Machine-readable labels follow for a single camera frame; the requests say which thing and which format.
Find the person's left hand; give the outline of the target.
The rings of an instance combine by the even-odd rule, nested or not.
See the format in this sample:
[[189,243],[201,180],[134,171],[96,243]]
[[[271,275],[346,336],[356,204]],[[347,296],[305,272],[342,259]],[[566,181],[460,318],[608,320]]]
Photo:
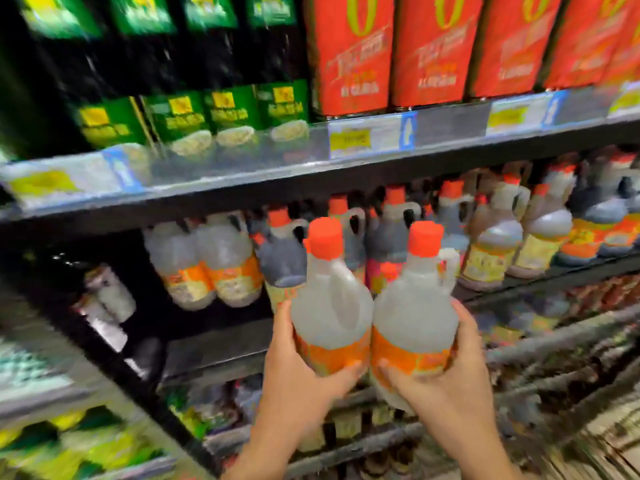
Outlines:
[[316,396],[316,376],[296,349],[291,302],[285,301],[274,318],[255,424],[320,427],[335,401],[321,401]]

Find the person's right hand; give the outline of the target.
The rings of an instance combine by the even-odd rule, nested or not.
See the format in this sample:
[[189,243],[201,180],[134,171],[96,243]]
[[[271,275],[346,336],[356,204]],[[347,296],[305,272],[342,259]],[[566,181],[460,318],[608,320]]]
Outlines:
[[463,430],[482,425],[497,428],[492,384],[476,321],[457,299],[451,302],[459,318],[452,362],[440,375],[423,378],[424,399],[407,401],[441,447]]

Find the clear jug with orange cap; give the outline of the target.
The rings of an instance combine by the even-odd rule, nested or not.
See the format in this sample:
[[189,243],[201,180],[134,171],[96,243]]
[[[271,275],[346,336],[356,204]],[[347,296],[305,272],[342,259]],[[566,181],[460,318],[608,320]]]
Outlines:
[[346,265],[340,220],[320,217],[305,239],[307,277],[291,300],[297,350],[321,377],[371,359],[373,298]]
[[400,274],[374,300],[371,333],[371,382],[391,408],[414,412],[396,393],[380,361],[414,377],[444,371],[458,329],[451,294],[460,254],[442,248],[444,227],[414,222],[409,229],[407,259]]

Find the person's left forearm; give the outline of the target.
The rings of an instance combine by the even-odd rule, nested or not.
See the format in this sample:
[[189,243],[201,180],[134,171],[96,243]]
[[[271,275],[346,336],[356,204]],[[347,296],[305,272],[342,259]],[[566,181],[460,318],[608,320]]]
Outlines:
[[289,461],[303,439],[316,429],[261,423],[219,480],[284,480]]

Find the person's right forearm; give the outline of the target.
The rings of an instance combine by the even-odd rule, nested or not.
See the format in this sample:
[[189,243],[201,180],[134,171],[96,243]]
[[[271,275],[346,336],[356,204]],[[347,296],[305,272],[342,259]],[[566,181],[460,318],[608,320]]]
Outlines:
[[495,426],[463,430],[443,442],[458,462],[461,480],[525,480],[509,459]]

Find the row of small sauce bottles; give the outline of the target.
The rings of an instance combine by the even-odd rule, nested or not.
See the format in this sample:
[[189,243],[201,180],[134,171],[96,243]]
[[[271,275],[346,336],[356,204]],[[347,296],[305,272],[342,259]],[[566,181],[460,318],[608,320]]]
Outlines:
[[[195,434],[212,455],[214,475],[221,477],[250,439],[264,361],[247,356],[183,372],[165,370],[157,391],[176,408],[194,409],[208,423]],[[293,453],[285,480],[317,474],[366,457],[423,434],[422,425],[380,400],[372,386],[357,386],[338,400],[322,427]]]

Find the black metal shelf board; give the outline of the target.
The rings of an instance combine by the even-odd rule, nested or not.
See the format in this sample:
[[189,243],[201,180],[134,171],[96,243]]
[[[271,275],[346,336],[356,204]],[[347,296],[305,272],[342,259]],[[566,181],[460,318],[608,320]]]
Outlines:
[[145,192],[30,212],[14,200],[0,206],[0,248],[53,244],[183,217],[640,143],[640,117],[607,119],[620,87],[568,90],[551,128],[486,137],[490,106],[497,99],[436,105],[412,110],[417,112],[413,150],[368,157],[331,160],[329,122],[312,124],[307,138],[285,144],[272,142],[268,132],[257,133],[255,144],[240,148],[216,143],[213,157],[204,162],[169,156],[160,145],[146,147],[152,179]]
[[[557,292],[602,282],[608,278],[640,271],[640,250],[623,257],[599,258],[589,266],[553,266],[535,280],[507,278],[505,286],[487,292],[456,287],[453,297],[469,311],[482,311],[500,303],[542,291]],[[196,379],[229,381],[234,375],[250,375],[260,368],[261,359],[271,339],[272,318],[235,324],[219,330],[174,340],[167,346],[164,370],[158,389],[184,385]]]

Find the clear jug with orange label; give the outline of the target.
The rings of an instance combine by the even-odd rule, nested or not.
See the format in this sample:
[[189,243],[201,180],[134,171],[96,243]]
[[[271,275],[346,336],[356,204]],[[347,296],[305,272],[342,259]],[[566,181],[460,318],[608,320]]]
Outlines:
[[188,312],[204,310],[216,298],[188,227],[172,221],[141,230],[151,265],[174,304]]
[[210,214],[193,230],[205,271],[217,296],[232,308],[254,303],[263,275],[243,212]]

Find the row of dark vinegar jugs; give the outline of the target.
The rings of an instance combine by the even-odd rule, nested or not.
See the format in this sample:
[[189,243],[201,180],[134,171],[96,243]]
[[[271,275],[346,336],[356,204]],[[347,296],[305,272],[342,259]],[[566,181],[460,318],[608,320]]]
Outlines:
[[472,303],[526,292],[564,292],[580,313],[615,308],[640,287],[640,151],[610,146],[585,158],[567,153],[527,180],[531,162],[475,169],[440,181],[423,207],[389,186],[365,213],[346,195],[328,216],[342,226],[344,259],[375,298],[418,253],[410,225],[438,228],[434,252],[443,281]]

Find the dark bottles with white labels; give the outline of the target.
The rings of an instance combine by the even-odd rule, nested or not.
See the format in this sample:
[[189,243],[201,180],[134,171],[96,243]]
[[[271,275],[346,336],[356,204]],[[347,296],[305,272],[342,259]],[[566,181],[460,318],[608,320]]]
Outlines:
[[81,296],[73,308],[88,325],[144,382],[153,383],[159,378],[164,358],[164,345],[158,337],[146,337],[130,348],[130,354],[124,354],[129,336],[124,323],[137,311],[137,304],[107,264],[77,262],[74,264]]

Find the yellow and white price tag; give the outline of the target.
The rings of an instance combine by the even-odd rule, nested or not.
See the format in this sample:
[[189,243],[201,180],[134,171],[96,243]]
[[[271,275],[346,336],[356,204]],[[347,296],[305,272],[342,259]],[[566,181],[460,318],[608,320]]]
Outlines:
[[151,179],[150,157],[140,144],[0,166],[0,184],[27,212],[143,193]]
[[331,160],[404,152],[415,148],[417,112],[332,120],[327,129]]
[[492,101],[485,136],[528,134],[551,128],[569,93],[564,89]]
[[612,102],[607,119],[640,117],[640,80],[626,82]]

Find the pile of yellow green packets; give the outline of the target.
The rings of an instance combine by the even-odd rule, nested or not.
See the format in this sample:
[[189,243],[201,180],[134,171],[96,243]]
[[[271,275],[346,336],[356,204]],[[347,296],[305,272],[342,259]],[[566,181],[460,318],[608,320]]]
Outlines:
[[105,406],[0,429],[0,480],[87,480],[163,456]]

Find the dark bottle with green label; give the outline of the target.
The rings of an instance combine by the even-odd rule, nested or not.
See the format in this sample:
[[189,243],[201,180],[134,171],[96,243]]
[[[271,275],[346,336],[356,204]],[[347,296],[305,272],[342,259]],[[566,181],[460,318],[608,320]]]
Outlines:
[[141,83],[140,103],[152,135],[172,157],[204,162],[214,137],[204,101],[188,74],[189,58],[167,0],[109,0]]
[[309,135],[307,58],[294,0],[244,0],[257,71],[257,105],[276,144]]
[[202,66],[203,99],[217,143],[240,148],[257,142],[261,129],[255,87],[239,54],[240,25],[232,0],[182,0]]
[[70,117],[93,149],[142,157],[148,132],[140,84],[108,14],[108,0],[15,0]]

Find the black shelf upright post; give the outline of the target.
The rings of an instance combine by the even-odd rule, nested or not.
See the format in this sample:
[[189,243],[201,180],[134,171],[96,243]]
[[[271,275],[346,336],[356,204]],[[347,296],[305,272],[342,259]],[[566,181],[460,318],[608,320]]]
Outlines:
[[106,406],[168,455],[177,480],[218,480],[219,468],[164,402],[93,329],[50,290],[0,273],[0,331],[68,376],[76,397],[55,399],[53,416]]

